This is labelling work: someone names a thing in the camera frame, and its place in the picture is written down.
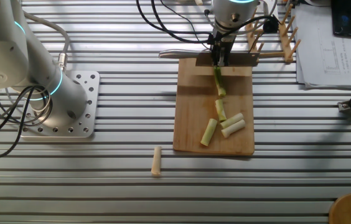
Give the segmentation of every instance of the white vegetable piece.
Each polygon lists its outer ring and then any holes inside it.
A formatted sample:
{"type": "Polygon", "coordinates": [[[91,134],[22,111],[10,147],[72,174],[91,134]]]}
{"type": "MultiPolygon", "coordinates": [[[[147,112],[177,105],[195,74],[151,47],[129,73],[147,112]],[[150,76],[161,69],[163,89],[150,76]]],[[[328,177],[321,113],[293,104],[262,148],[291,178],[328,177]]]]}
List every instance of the white vegetable piece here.
{"type": "Polygon", "coordinates": [[[223,100],[216,100],[215,101],[215,108],[217,109],[218,119],[220,121],[227,120],[227,117],[225,116],[223,100]]]}
{"type": "Polygon", "coordinates": [[[228,138],[228,137],[230,137],[230,135],[232,133],[244,128],[245,126],[246,126],[245,121],[244,120],[240,120],[240,121],[236,122],[235,124],[233,124],[233,125],[225,128],[225,129],[221,130],[221,132],[223,133],[225,138],[228,138]]]}
{"type": "Polygon", "coordinates": [[[153,175],[161,174],[161,156],[162,156],[162,147],[161,146],[155,147],[155,151],[153,154],[152,169],[151,169],[151,173],[153,175]]]}
{"type": "Polygon", "coordinates": [[[202,140],[200,141],[202,145],[208,146],[208,144],[210,143],[210,140],[212,139],[216,126],[217,126],[217,121],[215,119],[210,119],[208,121],[205,134],[203,135],[202,140]]]}
{"type": "Polygon", "coordinates": [[[221,127],[223,128],[227,128],[233,124],[235,124],[236,122],[243,120],[243,114],[238,113],[237,115],[233,116],[232,118],[224,121],[221,123],[221,127]]]}

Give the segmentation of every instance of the metal table surface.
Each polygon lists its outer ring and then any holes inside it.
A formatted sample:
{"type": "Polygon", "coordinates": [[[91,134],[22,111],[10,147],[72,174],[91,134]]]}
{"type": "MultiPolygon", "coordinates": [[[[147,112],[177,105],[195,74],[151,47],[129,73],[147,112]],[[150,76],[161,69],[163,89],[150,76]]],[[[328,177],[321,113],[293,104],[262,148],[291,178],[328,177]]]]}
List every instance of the metal table surface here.
{"type": "MultiPolygon", "coordinates": [[[[98,119],[92,141],[22,140],[0,159],[0,223],[327,223],[333,201],[351,193],[351,119],[336,107],[351,91],[305,90],[295,63],[262,60],[253,69],[255,154],[174,152],[177,61],[157,53],[201,45],[150,28],[133,0],[23,5],[69,32],[69,70],[101,74],[98,119]],[[158,145],[162,176],[153,178],[158,145]]],[[[172,6],[197,30],[211,29],[201,7],[172,6]]],[[[169,28],[190,29],[162,6],[158,11],[169,28]]],[[[60,34],[30,26],[56,58],[60,34]]],[[[280,50],[275,35],[262,40],[264,50],[280,50]]],[[[235,49],[247,49],[246,41],[235,49]]],[[[4,127],[0,152],[15,136],[16,126],[4,127]]]]}

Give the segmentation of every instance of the mounting plate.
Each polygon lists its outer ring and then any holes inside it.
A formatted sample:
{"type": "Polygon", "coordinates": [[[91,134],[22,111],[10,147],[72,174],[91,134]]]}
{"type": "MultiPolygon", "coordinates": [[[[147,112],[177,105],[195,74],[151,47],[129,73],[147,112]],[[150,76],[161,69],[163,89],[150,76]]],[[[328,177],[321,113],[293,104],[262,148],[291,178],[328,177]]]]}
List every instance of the mounting plate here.
{"type": "Polygon", "coordinates": [[[98,88],[100,86],[100,74],[89,71],[66,71],[69,78],[79,82],[87,94],[87,107],[84,114],[68,126],[48,127],[44,124],[36,127],[24,128],[22,137],[28,140],[49,138],[88,138],[94,132],[95,113],[98,101],[98,88]]]}

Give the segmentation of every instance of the cut vegetable piece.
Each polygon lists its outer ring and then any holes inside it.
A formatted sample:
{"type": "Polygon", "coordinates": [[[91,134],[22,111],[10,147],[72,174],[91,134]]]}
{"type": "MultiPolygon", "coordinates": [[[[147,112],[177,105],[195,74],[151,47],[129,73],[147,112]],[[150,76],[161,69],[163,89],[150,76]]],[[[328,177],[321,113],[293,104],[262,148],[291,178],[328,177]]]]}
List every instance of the cut vegetable piece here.
{"type": "Polygon", "coordinates": [[[221,67],[219,66],[214,67],[214,79],[215,85],[217,86],[218,95],[224,97],[227,93],[224,89],[223,78],[221,76],[221,67]]]}
{"type": "Polygon", "coordinates": [[[210,143],[210,140],[212,139],[213,133],[215,131],[215,128],[217,126],[217,121],[214,119],[210,119],[208,121],[208,125],[205,131],[205,134],[203,135],[202,140],[200,141],[200,143],[204,146],[208,146],[208,144],[210,143]]]}
{"type": "Polygon", "coordinates": [[[244,120],[240,120],[240,121],[236,122],[235,124],[233,124],[233,125],[225,128],[225,129],[221,130],[221,132],[223,133],[225,138],[228,138],[228,137],[230,137],[230,135],[232,133],[244,128],[245,126],[246,126],[245,121],[244,120]]]}
{"type": "Polygon", "coordinates": [[[227,128],[233,124],[235,124],[236,122],[243,120],[243,114],[238,113],[237,115],[233,116],[232,118],[224,121],[221,123],[221,127],[223,128],[227,128]]]}
{"type": "Polygon", "coordinates": [[[227,117],[225,116],[223,100],[216,100],[215,108],[217,109],[218,119],[220,121],[225,121],[227,117]]]}
{"type": "Polygon", "coordinates": [[[161,156],[162,156],[162,147],[158,146],[155,147],[153,153],[153,163],[151,173],[153,175],[160,175],[161,174],[161,156]]]}

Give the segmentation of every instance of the black phone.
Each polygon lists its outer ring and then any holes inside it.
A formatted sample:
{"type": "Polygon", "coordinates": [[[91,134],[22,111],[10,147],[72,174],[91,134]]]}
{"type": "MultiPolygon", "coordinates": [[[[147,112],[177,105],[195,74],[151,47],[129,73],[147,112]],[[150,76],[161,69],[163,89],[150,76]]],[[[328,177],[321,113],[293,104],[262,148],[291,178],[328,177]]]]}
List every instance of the black phone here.
{"type": "Polygon", "coordinates": [[[334,35],[351,37],[351,0],[331,0],[334,35]]]}

